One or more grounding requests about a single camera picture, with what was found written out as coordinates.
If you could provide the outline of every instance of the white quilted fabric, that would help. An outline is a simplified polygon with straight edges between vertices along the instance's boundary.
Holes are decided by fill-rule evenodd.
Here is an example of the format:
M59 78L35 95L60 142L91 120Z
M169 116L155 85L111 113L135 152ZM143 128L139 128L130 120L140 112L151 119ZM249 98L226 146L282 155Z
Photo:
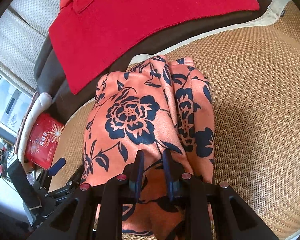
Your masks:
M37 87L33 70L60 0L13 0L0 18L0 69L24 90Z

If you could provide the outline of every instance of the metal screw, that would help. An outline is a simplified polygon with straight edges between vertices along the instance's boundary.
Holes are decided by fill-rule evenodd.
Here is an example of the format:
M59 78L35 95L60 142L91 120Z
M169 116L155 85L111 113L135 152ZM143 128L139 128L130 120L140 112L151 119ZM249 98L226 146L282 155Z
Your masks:
M222 188L227 188L227 187L229 187L229 183L227 183L226 181L220 182L219 185L220 185L220 187L222 187Z
M183 173L183 174L181 175L181 178L183 178L183 179L190 179L190 178L191 178L191 174L185 172L185 173Z
M80 189L82 191L88 190L91 187L91 185L89 183L84 183L80 185Z
M125 180L126 178L127 178L127 176L124 175L124 174L119 174L119 175L117 176L117 180L119 180L119 181Z

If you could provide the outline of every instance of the woven mat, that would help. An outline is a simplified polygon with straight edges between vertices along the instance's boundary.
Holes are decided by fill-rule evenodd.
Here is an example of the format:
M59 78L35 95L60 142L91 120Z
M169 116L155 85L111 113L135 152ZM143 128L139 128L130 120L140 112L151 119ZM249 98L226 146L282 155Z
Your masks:
M218 33L166 55L193 57L210 79L216 182L228 181L281 239L300 229L300 12L292 2L285 10L273 25ZM65 127L54 162L67 163L52 188L81 163L92 105Z

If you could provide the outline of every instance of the red cloth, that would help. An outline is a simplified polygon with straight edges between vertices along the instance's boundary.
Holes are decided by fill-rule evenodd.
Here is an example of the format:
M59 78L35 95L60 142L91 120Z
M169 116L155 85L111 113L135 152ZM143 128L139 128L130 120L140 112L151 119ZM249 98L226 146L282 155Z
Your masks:
M77 94L128 49L164 28L234 11L257 0L73 0L49 36L72 93Z

